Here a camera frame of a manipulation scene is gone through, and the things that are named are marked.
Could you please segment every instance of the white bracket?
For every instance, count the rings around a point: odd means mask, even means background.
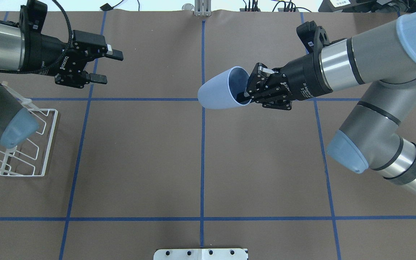
[[[195,16],[211,16],[211,0],[195,0]]]
[[[157,250],[153,260],[248,260],[244,248]]]

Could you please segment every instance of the white label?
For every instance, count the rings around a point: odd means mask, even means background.
[[[351,4],[350,0],[330,0],[330,2],[334,7],[342,7]]]

